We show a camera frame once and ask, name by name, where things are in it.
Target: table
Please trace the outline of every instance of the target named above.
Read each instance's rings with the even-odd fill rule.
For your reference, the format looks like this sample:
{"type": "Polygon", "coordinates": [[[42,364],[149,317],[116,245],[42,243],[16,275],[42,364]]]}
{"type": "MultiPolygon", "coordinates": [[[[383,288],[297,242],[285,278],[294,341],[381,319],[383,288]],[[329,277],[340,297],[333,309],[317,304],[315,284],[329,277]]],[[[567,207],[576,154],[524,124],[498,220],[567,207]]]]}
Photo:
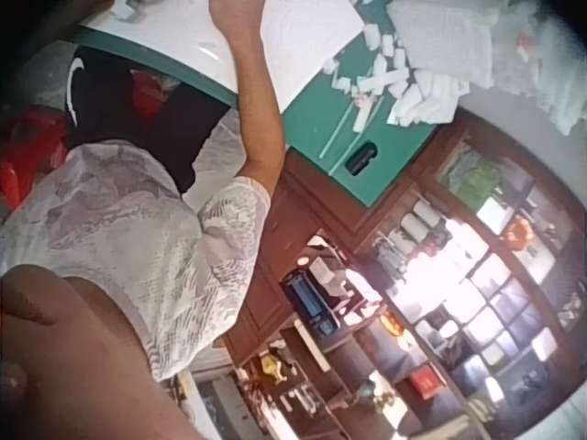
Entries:
{"type": "MultiPolygon", "coordinates": [[[[370,5],[358,5],[357,8],[365,22],[377,23],[382,33],[390,33],[393,32],[393,25],[385,11],[385,3],[376,0],[370,5]]],[[[228,105],[235,106],[237,103],[234,93],[210,78],[177,60],[132,41],[87,27],[81,27],[72,36],[72,40],[170,74],[228,105]]],[[[376,52],[367,50],[363,36],[357,36],[338,56],[341,65],[340,75],[354,77],[366,74],[375,55],[376,52]]],[[[328,153],[320,159],[320,151],[332,137],[350,104],[350,97],[332,89],[330,83],[330,76],[319,73],[295,98],[282,115],[285,137],[293,148],[320,169],[328,172],[360,202],[369,207],[425,144],[434,126],[387,125],[387,116],[394,99],[385,92],[379,111],[365,131],[360,136],[352,132],[357,114],[357,108],[352,108],[328,153]],[[379,153],[359,175],[353,177],[344,166],[338,166],[333,170],[341,157],[347,159],[367,141],[373,142],[379,153]],[[351,144],[353,148],[347,153],[351,144]]]]}

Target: wooden cabinet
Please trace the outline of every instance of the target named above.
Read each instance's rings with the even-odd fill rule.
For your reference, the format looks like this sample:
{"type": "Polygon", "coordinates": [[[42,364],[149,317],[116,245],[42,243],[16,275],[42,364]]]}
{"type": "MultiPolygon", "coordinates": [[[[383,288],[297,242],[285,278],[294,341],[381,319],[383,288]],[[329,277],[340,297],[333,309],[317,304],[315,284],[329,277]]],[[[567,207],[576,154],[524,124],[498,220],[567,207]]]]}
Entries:
{"type": "Polygon", "coordinates": [[[281,179],[260,242],[260,254],[276,280],[295,268],[300,251],[318,229],[303,200],[281,179]]]}
{"type": "MultiPolygon", "coordinates": [[[[584,380],[584,372],[577,368],[579,363],[571,353],[575,343],[570,337],[574,335],[572,326],[584,325],[587,319],[573,318],[577,323],[565,326],[559,322],[564,307],[574,304],[570,302],[571,295],[577,296],[574,292],[587,284],[579,270],[585,255],[584,223],[585,211],[545,166],[494,127],[462,112],[453,124],[435,131],[424,150],[410,160],[370,208],[290,150],[264,228],[260,260],[249,293],[237,324],[225,336],[228,351],[235,364],[241,366],[281,331],[281,338],[307,381],[325,406],[333,406],[332,413],[320,419],[324,425],[317,419],[312,423],[300,419],[296,431],[303,434],[301,438],[330,438],[329,435],[337,436],[340,432],[353,439],[379,438],[377,435],[389,438],[392,431],[384,417],[377,414],[369,418],[361,413],[359,405],[340,408],[340,396],[354,397],[375,369],[388,379],[392,388],[407,383],[415,368],[425,362],[437,369],[447,388],[433,399],[420,402],[420,406],[410,401],[402,386],[394,389],[401,397],[406,394],[404,402],[414,419],[410,422],[404,418],[407,422],[400,431],[411,434],[420,429],[432,430],[449,422],[455,414],[466,413],[471,429],[490,438],[490,427],[483,426],[469,405],[469,398],[478,395],[485,379],[490,377],[500,386],[504,384],[504,393],[510,392],[513,388],[503,379],[507,377],[505,373],[516,372],[520,359],[533,353],[535,338],[540,336],[545,344],[552,339],[556,343],[550,358],[545,355],[547,359],[541,361],[548,370],[549,387],[556,399],[560,400],[584,380]],[[495,223],[499,213],[504,219],[495,223]],[[533,272],[533,264],[539,258],[527,258],[508,241],[508,226],[517,216],[533,228],[528,240],[544,244],[534,249],[536,255],[547,250],[555,257],[549,273],[539,279],[533,272]],[[382,329],[385,333],[381,346],[375,345],[372,352],[365,351],[365,346],[373,338],[360,335],[344,339],[343,344],[336,346],[317,341],[331,370],[325,373],[318,367],[296,330],[288,325],[294,309],[280,285],[297,267],[297,259],[311,254],[305,245],[315,233],[324,233],[345,254],[349,269],[361,273],[375,290],[390,293],[382,295],[383,301],[401,327],[413,336],[419,350],[412,350],[407,356],[399,339],[393,345],[393,336],[382,329]],[[457,293],[464,294],[467,289],[466,301],[459,302],[467,304],[466,315],[460,312],[465,308],[454,306],[459,300],[457,293],[452,295],[457,298],[452,301],[448,296],[430,295],[429,300],[415,304],[421,310],[409,309],[412,304],[405,295],[403,302],[399,301],[396,293],[401,292],[394,292],[401,284],[398,281],[407,282],[408,275],[412,279],[417,276],[408,274],[408,264],[423,253],[426,255],[419,263],[437,255],[440,258],[434,268],[420,266],[420,273],[422,268],[430,268],[429,275],[422,278],[433,284],[433,277],[439,274],[437,268],[445,268],[445,278],[450,276],[455,285],[464,286],[457,293]],[[502,270],[497,263],[507,268],[505,278],[500,278],[502,270]],[[437,341],[433,348],[428,336],[440,334],[440,326],[444,327],[448,320],[456,333],[447,339],[454,336],[453,339],[440,341],[441,344],[437,341]],[[453,358],[450,349],[444,356],[446,347],[459,341],[465,341],[459,346],[461,357],[453,358]],[[473,368],[482,374],[465,377],[463,371],[473,368]]],[[[511,408],[504,406],[496,418],[504,421],[508,411],[511,413],[511,408]]],[[[520,417],[515,423],[508,424],[505,430],[503,425],[495,428],[499,433],[491,436],[518,435],[531,424],[529,421],[540,418],[531,409],[520,409],[516,414],[520,417]]]]}
{"type": "Polygon", "coordinates": [[[235,325],[224,335],[228,353],[241,366],[294,312],[279,284],[260,258],[235,325]]]}
{"type": "Polygon", "coordinates": [[[294,312],[280,286],[318,223],[283,179],[273,195],[249,291],[235,325],[225,333],[228,353],[240,366],[254,356],[294,312]]]}

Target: orange item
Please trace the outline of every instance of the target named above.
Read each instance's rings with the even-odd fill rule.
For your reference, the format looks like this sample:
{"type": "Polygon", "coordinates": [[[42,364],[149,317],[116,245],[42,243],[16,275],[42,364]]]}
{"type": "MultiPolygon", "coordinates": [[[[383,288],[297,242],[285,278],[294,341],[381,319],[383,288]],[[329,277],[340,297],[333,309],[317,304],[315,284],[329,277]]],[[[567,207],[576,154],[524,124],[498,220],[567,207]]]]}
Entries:
{"type": "Polygon", "coordinates": [[[444,383],[434,369],[430,367],[430,364],[425,364],[422,368],[412,373],[410,381],[425,401],[434,397],[444,388],[444,383]]]}
{"type": "Polygon", "coordinates": [[[517,215],[511,225],[505,230],[507,246],[515,251],[524,250],[534,238],[532,225],[523,217],[517,215]]]}

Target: white cloth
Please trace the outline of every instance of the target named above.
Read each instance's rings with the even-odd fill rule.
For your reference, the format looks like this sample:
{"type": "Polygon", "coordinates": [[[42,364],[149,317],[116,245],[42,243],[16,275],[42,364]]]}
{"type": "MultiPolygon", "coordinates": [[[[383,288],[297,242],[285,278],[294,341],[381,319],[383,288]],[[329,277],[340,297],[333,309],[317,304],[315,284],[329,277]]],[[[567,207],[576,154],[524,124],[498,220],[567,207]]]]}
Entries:
{"type": "Polygon", "coordinates": [[[95,283],[163,380],[235,323],[269,206],[258,183],[237,177],[195,213],[146,151],[84,145],[6,221],[0,273],[36,264],[95,283]]]}

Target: black object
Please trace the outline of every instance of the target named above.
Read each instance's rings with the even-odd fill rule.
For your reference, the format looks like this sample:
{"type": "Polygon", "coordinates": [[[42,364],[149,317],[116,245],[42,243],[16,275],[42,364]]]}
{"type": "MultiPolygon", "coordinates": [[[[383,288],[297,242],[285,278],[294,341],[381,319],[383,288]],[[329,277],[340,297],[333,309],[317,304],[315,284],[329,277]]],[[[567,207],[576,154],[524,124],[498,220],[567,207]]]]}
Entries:
{"type": "Polygon", "coordinates": [[[351,176],[357,176],[363,171],[372,159],[379,154],[377,146],[372,142],[363,144],[345,163],[345,168],[349,170],[351,176]]]}
{"type": "Polygon", "coordinates": [[[125,140],[148,151],[179,192],[186,193],[195,182],[192,164],[228,105],[182,83],[157,114],[144,121],[134,110],[134,66],[128,60],[86,47],[76,50],[73,59],[83,68],[72,74],[72,109],[65,104],[65,148],[125,140]]]}
{"type": "Polygon", "coordinates": [[[337,317],[310,280],[309,272],[303,269],[295,270],[287,277],[283,287],[295,310],[310,324],[315,333],[329,336],[340,328],[337,317]]]}

